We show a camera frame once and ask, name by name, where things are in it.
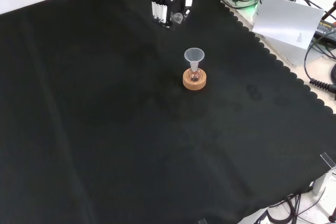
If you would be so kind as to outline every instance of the white paper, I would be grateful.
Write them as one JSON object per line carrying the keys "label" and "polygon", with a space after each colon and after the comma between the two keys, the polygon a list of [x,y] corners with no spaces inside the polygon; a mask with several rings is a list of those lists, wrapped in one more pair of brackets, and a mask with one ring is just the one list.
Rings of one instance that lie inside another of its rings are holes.
{"label": "white paper", "polygon": [[253,32],[307,49],[324,11],[287,0],[261,0]]}

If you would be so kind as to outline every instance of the plastic funnel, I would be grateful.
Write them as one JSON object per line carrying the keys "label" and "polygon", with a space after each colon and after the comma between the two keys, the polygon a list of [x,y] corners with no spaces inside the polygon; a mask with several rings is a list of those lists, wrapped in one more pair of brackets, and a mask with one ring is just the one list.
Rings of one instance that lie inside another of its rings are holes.
{"label": "plastic funnel", "polygon": [[204,52],[199,48],[189,48],[184,53],[184,58],[190,62],[191,70],[196,72],[198,70],[198,63],[204,59]]}

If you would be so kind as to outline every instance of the white table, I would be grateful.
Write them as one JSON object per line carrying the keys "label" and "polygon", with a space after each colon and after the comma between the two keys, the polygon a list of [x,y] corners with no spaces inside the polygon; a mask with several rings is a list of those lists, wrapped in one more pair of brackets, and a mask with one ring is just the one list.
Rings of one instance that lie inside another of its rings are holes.
{"label": "white table", "polygon": [[[332,7],[332,4],[336,0],[311,0],[315,4],[321,6],[325,10],[329,10]],[[252,30],[252,25],[236,10],[231,9],[235,15],[238,17],[238,20],[244,24],[244,26],[248,27],[250,30]],[[331,17],[328,17],[327,21],[334,22]],[[274,47],[263,37],[258,36],[261,39],[261,42],[265,44],[265,47],[268,48],[272,54],[276,55],[279,60],[283,62],[283,64],[290,68],[290,70],[295,73],[298,78],[303,80],[305,84],[309,85],[311,87],[311,91],[317,94],[318,98],[321,99],[326,106],[329,106],[334,113],[336,113],[336,102],[334,101],[335,95],[329,92],[325,92],[323,90],[320,90],[312,85],[309,84],[309,79],[305,74],[305,70],[303,67],[294,68],[291,67],[290,64],[288,64],[288,61],[286,60],[286,56],[281,55],[279,52],[277,52]],[[330,72],[333,66],[336,64],[335,61],[332,61],[328,59],[327,57],[322,57],[318,60],[315,60],[307,65],[307,70],[309,74],[312,76],[312,78],[317,79],[319,81],[323,81],[326,83],[332,83],[330,78]]]}

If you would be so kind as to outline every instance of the white cylinder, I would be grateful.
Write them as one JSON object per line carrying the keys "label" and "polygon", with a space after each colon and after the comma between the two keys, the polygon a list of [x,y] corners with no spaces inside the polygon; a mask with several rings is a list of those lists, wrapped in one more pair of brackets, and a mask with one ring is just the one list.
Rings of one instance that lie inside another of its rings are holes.
{"label": "white cylinder", "polygon": [[190,68],[193,72],[198,70],[198,62],[190,62]]}

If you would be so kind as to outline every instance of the black cloth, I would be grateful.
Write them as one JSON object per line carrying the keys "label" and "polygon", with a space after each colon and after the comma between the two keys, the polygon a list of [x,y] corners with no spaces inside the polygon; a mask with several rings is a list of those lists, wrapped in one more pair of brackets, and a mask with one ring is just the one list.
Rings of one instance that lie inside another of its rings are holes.
{"label": "black cloth", "polygon": [[48,0],[0,16],[0,55],[2,223],[238,223],[336,159],[331,110],[219,0],[175,31],[150,0]]}

